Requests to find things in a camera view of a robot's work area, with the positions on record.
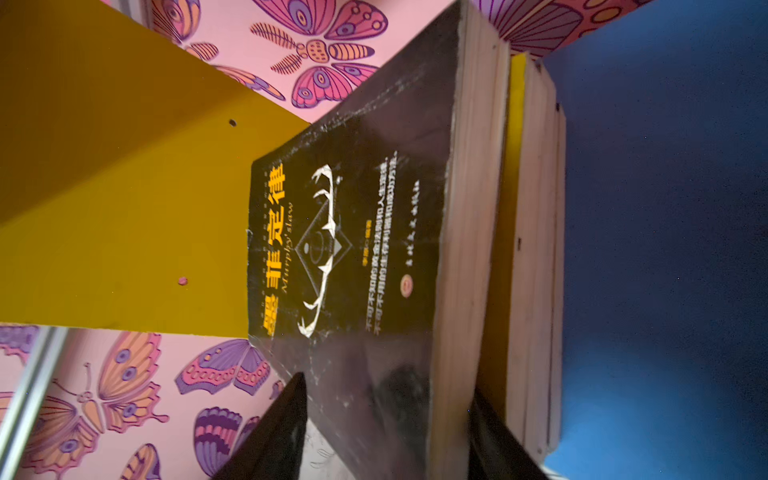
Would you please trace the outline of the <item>black book orange title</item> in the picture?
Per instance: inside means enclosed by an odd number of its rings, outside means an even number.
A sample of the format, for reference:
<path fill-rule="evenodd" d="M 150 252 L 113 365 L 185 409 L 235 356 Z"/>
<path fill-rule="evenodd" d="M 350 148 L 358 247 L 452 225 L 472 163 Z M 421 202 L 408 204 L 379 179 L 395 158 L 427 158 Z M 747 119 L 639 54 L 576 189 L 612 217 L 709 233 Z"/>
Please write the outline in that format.
<path fill-rule="evenodd" d="M 258 34 L 308 62 L 316 120 L 256 160 L 250 340 L 302 374 L 311 422 L 359 479 L 463 479 L 498 205 L 510 53 L 450 3 L 382 66 L 372 3 L 279 1 Z"/>

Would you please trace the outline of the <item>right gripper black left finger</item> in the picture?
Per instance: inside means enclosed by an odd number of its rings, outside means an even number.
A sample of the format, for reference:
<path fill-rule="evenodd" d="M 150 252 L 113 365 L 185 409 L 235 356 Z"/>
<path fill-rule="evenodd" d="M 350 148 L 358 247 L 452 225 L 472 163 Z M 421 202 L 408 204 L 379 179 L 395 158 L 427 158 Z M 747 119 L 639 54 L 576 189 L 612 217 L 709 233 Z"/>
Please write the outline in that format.
<path fill-rule="evenodd" d="M 307 421 L 307 386 L 304 374 L 299 372 L 213 479 L 297 480 Z"/>

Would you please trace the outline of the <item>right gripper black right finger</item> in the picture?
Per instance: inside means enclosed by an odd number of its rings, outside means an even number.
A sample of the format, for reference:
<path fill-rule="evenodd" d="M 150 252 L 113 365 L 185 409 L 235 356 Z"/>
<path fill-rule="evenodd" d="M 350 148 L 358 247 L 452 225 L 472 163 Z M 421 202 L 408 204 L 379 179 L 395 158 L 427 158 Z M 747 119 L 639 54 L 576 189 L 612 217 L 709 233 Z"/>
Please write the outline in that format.
<path fill-rule="evenodd" d="M 478 389 L 469 415 L 469 480 L 548 479 Z"/>

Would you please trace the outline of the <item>yellow book with cartoon boy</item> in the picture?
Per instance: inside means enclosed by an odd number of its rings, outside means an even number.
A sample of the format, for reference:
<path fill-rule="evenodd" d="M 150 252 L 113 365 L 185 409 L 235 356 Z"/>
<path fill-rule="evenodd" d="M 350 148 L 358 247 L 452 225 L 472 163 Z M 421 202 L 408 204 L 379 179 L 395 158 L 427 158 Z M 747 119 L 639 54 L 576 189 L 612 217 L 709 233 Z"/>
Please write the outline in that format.
<path fill-rule="evenodd" d="M 511 60 L 500 195 L 477 386 L 535 462 L 548 450 L 555 266 L 557 112 L 553 83 Z"/>

